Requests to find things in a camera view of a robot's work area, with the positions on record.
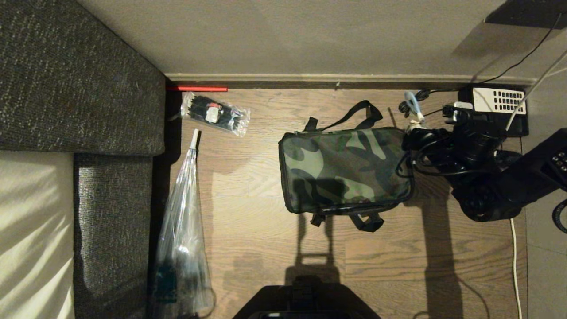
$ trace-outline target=wooden floor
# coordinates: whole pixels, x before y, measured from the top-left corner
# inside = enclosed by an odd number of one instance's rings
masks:
[[[198,181],[217,298],[210,318],[232,318],[260,288],[284,284],[286,276],[289,281],[305,269],[340,280],[381,318],[517,316],[509,221],[471,221],[443,178],[418,176],[414,198],[381,213],[386,222],[376,233],[359,232],[347,217],[334,217],[327,228],[317,228],[308,224],[309,214],[286,210],[278,161],[278,141],[284,133],[301,131],[309,116],[320,125],[330,124],[364,99],[384,115],[376,127],[405,128],[408,119],[397,110],[403,91],[242,89],[204,95],[252,111],[244,138],[184,120],[182,156],[171,170],[173,184],[193,129],[202,130]],[[436,93],[423,101],[422,109],[434,111],[455,99],[455,93]],[[356,114],[336,129],[354,128],[363,117]],[[429,117],[430,127],[444,125],[440,113]],[[521,142],[510,138],[505,148],[520,151]],[[515,224],[518,283],[526,313],[524,214]],[[301,252],[331,252],[334,265],[325,265],[326,258],[297,264],[300,230],[306,232]],[[325,231],[332,235],[327,237]]]

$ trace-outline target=clear plastic bag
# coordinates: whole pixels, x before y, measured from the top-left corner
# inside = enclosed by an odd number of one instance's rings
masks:
[[[197,136],[195,130],[167,200],[156,254],[151,318],[192,316],[214,304],[198,197]]]
[[[246,134],[250,122],[250,109],[238,108],[230,103],[221,103],[206,96],[183,92],[180,115],[230,131],[240,137]]]

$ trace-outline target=red rod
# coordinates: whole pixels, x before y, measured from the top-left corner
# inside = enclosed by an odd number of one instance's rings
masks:
[[[207,86],[168,86],[166,87],[168,91],[191,91],[191,92],[228,92],[228,87],[207,87]]]

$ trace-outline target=bag handle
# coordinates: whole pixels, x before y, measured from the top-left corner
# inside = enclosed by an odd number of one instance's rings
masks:
[[[374,125],[374,123],[383,119],[382,113],[380,113],[380,111],[378,111],[378,109],[375,106],[373,106],[372,103],[370,103],[370,101],[364,100],[364,101],[358,102],[355,106],[353,106],[346,113],[346,115],[342,117],[342,119],[340,119],[340,120],[334,122],[333,124],[331,124],[327,127],[324,127],[324,128],[317,128],[317,122],[319,120],[314,118],[314,117],[309,117],[309,121],[307,122],[307,125],[305,125],[305,129],[303,131],[304,132],[321,132],[321,131],[324,131],[328,128],[332,128],[334,126],[337,126],[341,123],[346,122],[356,112],[358,112],[360,110],[364,110],[364,109],[368,110],[369,116],[364,121],[362,121],[359,125],[357,125],[356,129],[371,128]]]

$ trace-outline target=camouflage bag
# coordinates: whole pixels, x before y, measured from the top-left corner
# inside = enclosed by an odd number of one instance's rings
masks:
[[[356,129],[322,132],[367,110]],[[317,129],[310,118],[303,132],[286,133],[279,142],[283,196],[292,213],[314,213],[319,226],[327,215],[348,215],[359,230],[374,232],[378,215],[412,195],[413,178],[401,149],[404,132],[394,127],[371,128],[382,114],[369,101],[356,104],[338,122]]]

